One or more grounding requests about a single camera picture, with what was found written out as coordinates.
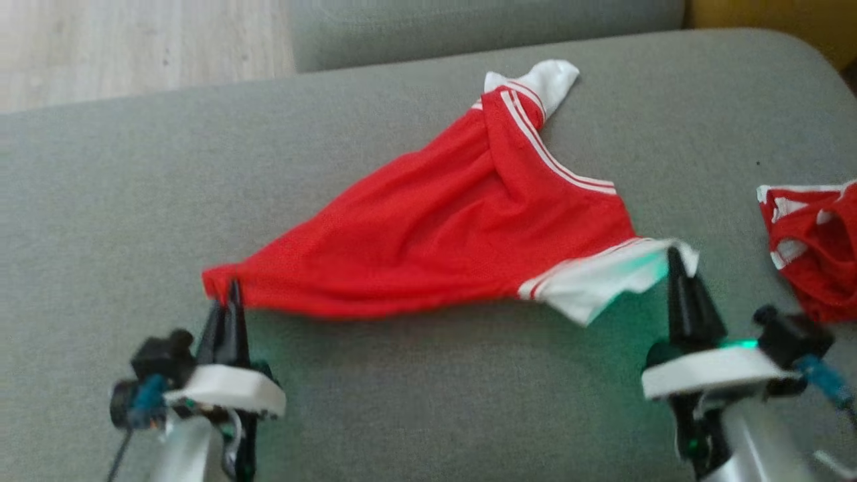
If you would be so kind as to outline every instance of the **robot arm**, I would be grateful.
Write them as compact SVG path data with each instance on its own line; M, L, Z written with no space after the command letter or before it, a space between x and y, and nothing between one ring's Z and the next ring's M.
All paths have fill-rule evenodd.
M647 399L669 404L678 456L705 482L814 480L765 401L801 394L833 335L765 307L754 316L758 340L726 342L703 282L687 276L677 250L668 255L669 337L649 350L642 384ZM842 380L820 384L838 387L837 408L854 403Z
M285 414L285 393L264 362L249 357L237 283L226 305L215 302L196 355L184 330L149 338L131 366L134 380L116 384L111 420L127 431L113 480L134 431L161 431L164 447L151 480L247 482L255 475L255 433L261 419Z

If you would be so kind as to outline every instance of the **wooden floor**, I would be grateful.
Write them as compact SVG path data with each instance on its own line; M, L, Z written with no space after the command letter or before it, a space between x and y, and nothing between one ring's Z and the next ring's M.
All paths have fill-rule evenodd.
M0 111L294 73L286 0L0 0Z

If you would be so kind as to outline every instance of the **gray couch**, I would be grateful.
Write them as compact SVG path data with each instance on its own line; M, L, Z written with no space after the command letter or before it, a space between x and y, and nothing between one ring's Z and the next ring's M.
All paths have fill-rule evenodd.
M619 4L636 3L611 2L591 13L609 21L584 30L677 28L680 9L657 3L643 21L623 19ZM203 268L253 253L420 148L472 104L486 71L521 75L545 58L582 72L543 131L549 148L613 179L638 232L702 251L733 336L757 333L761 304L797 309L754 190L853 178L857 100L779 33L554 43L8 115L0 479L102 479L120 439L108 388L145 337L199 333ZM261 427L258 479L689 480L668 410L639 387L665 316L663 286L618 299L586 329L511 301L351 324L252 313L251 350L289 397L285 419ZM857 384L857 328L834 330L830 360ZM819 395L774 405L807 453L854 462ZM158 446L136 437L120 479L145 479Z
M300 72L681 27L681 0L291 0Z

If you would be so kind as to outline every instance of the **yellow object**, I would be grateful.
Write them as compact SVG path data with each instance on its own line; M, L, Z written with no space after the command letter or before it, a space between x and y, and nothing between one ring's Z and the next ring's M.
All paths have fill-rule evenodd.
M687 0L686 26L791 33L839 70L857 58L857 0Z

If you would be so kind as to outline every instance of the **clothing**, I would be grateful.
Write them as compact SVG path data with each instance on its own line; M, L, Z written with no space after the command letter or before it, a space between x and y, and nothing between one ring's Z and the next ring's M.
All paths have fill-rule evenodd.
M759 186L770 258L816 322L857 320L857 179Z
M521 298L586 324L623 291L642 292L680 246L639 238L614 184L571 172L538 135L578 76L548 60L484 94L424 149L358 182L246 261L203 274L248 307L355 318Z

